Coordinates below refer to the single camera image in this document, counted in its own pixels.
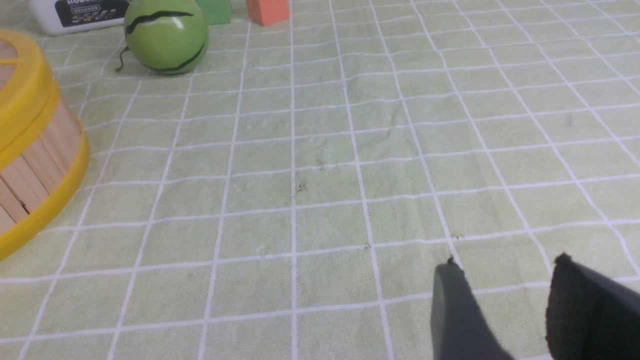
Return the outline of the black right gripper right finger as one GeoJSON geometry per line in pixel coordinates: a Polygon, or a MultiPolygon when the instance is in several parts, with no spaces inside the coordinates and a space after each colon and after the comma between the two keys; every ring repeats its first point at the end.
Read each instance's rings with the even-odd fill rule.
{"type": "Polygon", "coordinates": [[[640,296],[567,253],[554,260],[545,312],[554,360],[637,360],[640,296]]]}

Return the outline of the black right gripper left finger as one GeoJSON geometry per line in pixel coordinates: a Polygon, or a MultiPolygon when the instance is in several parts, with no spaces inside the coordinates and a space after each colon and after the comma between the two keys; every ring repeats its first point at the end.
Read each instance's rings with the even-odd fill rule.
{"type": "Polygon", "coordinates": [[[512,360],[489,328],[463,269],[450,256],[435,267],[430,310],[435,360],[512,360]]]}

